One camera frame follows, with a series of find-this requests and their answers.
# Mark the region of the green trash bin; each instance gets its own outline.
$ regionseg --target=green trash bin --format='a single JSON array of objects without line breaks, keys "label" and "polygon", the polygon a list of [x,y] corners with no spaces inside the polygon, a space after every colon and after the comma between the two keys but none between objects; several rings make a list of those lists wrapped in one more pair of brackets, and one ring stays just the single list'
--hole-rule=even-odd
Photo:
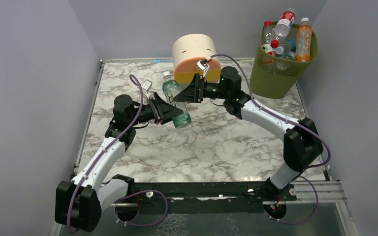
[{"label": "green trash bin", "polygon": [[[288,38],[296,38],[296,30],[299,26],[299,24],[293,24]],[[260,37],[260,45],[250,77],[252,90],[259,96],[283,98],[318,55],[315,32],[311,37],[311,60],[307,62],[284,60],[271,56],[263,50],[261,40],[262,37]]]}]

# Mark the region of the gray wall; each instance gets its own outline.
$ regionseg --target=gray wall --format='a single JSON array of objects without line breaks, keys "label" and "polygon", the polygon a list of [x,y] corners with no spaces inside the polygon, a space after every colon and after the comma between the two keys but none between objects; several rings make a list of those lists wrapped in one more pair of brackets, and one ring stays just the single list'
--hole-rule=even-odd
[{"label": "gray wall", "polygon": [[303,101],[359,235],[378,235],[378,2],[329,0],[313,28],[320,54],[299,81]]},{"label": "gray wall", "polygon": [[48,235],[98,65],[67,0],[0,0],[0,235]]},{"label": "gray wall", "polygon": [[171,57],[190,33],[210,36],[219,53],[254,57],[266,20],[290,6],[314,22],[326,0],[70,0],[103,59]]}]

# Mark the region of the bolt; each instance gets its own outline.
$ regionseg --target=bolt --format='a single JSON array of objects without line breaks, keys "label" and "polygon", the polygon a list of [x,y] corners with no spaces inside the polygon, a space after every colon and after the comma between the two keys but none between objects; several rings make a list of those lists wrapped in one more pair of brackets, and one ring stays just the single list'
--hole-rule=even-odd
[{"label": "bolt", "polygon": [[289,189],[289,193],[290,193],[292,196],[296,196],[296,189],[294,189],[294,188]]},{"label": "bolt", "polygon": [[147,196],[148,198],[151,198],[151,197],[153,196],[153,192],[147,192],[147,193],[146,193],[146,196]]}]

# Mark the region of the orange juice bottle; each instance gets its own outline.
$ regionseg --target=orange juice bottle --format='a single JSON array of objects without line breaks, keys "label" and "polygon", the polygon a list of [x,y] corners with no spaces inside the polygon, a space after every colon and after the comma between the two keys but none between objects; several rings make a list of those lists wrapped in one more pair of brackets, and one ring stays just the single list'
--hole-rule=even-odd
[{"label": "orange juice bottle", "polygon": [[295,61],[311,60],[311,36],[312,28],[308,18],[302,18],[301,26],[296,30],[296,55]]}]

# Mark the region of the marble surface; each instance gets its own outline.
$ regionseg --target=marble surface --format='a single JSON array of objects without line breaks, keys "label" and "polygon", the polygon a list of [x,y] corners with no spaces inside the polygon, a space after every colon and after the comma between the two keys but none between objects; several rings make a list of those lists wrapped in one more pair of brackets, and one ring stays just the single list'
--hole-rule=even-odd
[{"label": "marble surface", "polygon": [[[253,61],[240,64],[249,76]],[[224,61],[221,65],[235,66]],[[113,117],[115,97],[128,94],[135,101],[140,100],[138,88],[129,80],[129,74],[134,74],[141,83],[151,80],[151,91],[157,91],[164,99],[161,85],[162,73],[166,70],[172,71],[173,63],[105,64],[79,171],[100,147]],[[242,89],[248,91],[245,81]],[[283,99],[256,97],[280,113],[305,117],[296,86]],[[189,127],[175,129],[170,122],[138,129],[133,143],[114,164],[105,181],[115,174],[133,177],[138,182],[257,181],[266,180],[283,162],[283,143],[267,130],[231,116],[224,107],[214,106],[208,99],[202,104],[188,104],[187,108],[192,118]],[[312,180],[324,179],[322,168],[307,170],[304,176]]]}]

